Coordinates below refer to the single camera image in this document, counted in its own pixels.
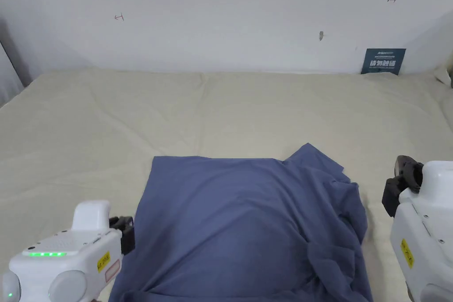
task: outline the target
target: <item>white wall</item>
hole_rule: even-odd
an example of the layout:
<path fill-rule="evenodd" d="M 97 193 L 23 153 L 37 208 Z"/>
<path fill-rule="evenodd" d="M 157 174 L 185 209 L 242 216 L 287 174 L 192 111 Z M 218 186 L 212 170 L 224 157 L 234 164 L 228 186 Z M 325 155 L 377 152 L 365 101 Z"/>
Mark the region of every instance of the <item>white wall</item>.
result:
<path fill-rule="evenodd" d="M 359 72 L 366 48 L 407 48 L 411 73 L 453 51 L 453 0 L 0 0 L 0 21 L 25 81 L 91 65 Z"/>

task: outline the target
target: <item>white curtain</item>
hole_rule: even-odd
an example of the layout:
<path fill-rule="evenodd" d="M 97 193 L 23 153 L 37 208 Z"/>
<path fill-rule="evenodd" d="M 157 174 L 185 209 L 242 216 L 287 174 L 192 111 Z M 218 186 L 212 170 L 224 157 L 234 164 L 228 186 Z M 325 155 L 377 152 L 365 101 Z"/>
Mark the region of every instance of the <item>white curtain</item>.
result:
<path fill-rule="evenodd" d="M 22 90 L 22 82 L 0 44 L 0 107 Z"/>

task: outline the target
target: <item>dark blue sign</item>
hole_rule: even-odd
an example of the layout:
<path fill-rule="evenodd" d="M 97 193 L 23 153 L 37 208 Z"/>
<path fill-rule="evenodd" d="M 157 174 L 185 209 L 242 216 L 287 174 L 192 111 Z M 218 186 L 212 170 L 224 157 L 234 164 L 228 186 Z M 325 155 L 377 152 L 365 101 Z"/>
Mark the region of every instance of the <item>dark blue sign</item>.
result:
<path fill-rule="evenodd" d="M 398 75 L 405 53 L 406 49 L 366 49 L 361 74 L 391 72 Z"/>

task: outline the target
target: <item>wall mark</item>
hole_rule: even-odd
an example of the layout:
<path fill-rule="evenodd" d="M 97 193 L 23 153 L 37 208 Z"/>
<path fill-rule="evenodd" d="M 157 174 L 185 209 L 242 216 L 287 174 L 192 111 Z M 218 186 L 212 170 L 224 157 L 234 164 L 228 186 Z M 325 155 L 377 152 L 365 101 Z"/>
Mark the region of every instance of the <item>wall mark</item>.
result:
<path fill-rule="evenodd" d="M 124 17 L 123 17 L 123 14 L 121 13 L 121 15 L 115 15 L 115 19 L 118 20 L 119 18 L 123 19 L 124 21 Z"/>

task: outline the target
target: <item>green led light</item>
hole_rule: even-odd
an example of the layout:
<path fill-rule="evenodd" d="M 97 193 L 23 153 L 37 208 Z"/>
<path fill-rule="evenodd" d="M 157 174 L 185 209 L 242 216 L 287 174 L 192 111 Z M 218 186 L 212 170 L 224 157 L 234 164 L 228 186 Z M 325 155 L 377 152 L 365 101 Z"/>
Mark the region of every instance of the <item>green led light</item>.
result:
<path fill-rule="evenodd" d="M 31 257 L 61 257 L 66 256 L 66 252 L 31 252 Z"/>

